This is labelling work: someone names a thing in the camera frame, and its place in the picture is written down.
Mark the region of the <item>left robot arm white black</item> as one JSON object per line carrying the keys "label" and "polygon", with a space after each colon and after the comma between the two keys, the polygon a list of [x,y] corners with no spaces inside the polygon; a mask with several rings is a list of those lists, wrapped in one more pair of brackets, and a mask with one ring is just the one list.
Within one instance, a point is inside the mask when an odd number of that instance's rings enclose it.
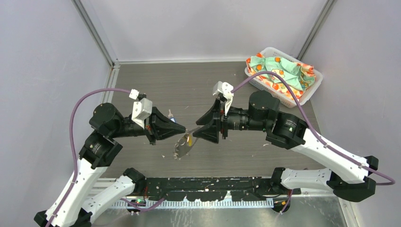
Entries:
{"label": "left robot arm white black", "polygon": [[34,221],[41,227],[90,227],[94,221],[119,199],[132,194],[141,195],[146,189],[145,176],[134,168],[128,168],[111,186],[95,196],[89,196],[99,177],[111,165],[122,150],[115,139],[146,136],[151,145],[177,134],[186,128],[162,115],[156,107],[139,120],[123,117],[111,103],[96,107],[89,124],[94,129],[86,139],[78,158],[78,176],[63,189],[55,203],[38,212]]}

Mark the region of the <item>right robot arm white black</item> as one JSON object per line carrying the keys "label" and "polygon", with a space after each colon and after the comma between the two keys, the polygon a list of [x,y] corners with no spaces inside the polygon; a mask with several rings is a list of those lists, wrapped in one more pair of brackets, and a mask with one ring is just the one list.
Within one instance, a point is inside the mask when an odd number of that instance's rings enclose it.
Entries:
{"label": "right robot arm white black", "polygon": [[276,194],[286,190],[308,188],[325,190],[337,197],[360,202],[375,194],[376,181],[371,171],[378,168],[374,156],[359,157],[337,147],[337,152],[322,144],[321,135],[314,135],[307,123],[297,116],[279,110],[279,100],[266,91],[256,91],[249,97],[248,108],[225,110],[222,95],[199,119],[194,137],[212,143],[226,138],[230,130],[262,131],[273,146],[298,152],[323,165],[318,170],[274,169],[270,189]]}

